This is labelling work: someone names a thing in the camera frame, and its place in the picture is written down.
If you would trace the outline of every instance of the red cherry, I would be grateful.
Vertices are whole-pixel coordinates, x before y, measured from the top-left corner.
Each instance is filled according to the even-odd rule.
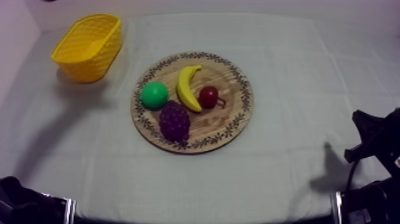
[[[215,86],[205,86],[201,89],[199,94],[199,103],[202,108],[211,109],[217,105],[217,101],[223,102],[222,107],[225,106],[225,100],[218,97],[218,89]]]

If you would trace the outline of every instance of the round wooden tray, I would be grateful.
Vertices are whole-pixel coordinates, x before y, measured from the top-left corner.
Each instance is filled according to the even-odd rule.
[[[160,112],[143,107],[142,89],[149,82],[161,82],[168,87],[170,99],[180,102],[176,94],[178,75],[182,68],[199,64],[202,69],[190,81],[192,92],[198,97],[204,86],[213,85],[227,104],[224,109],[217,105],[199,114],[188,111],[189,140],[185,144],[170,142],[160,132]],[[138,131],[160,149],[179,154],[206,153],[229,143],[247,125],[253,107],[252,89],[242,71],[229,60],[205,52],[180,53],[155,63],[138,80],[131,100],[132,119]]]

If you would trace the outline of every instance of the grape bunch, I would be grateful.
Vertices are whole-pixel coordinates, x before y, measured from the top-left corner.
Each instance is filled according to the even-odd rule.
[[[189,139],[190,120],[185,108],[175,101],[168,101],[161,110],[160,129],[165,139],[183,143]]]

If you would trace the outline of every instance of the yellow basket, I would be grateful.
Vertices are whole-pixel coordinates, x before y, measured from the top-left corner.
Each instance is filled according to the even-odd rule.
[[[106,74],[121,44],[121,20],[94,14],[75,22],[51,58],[76,82],[95,82]]]

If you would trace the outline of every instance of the banana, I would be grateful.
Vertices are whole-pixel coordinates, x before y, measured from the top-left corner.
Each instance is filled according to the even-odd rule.
[[[180,71],[178,83],[176,85],[178,96],[182,103],[195,112],[201,112],[202,108],[190,90],[189,82],[199,69],[201,69],[201,66],[187,66],[183,68]]]

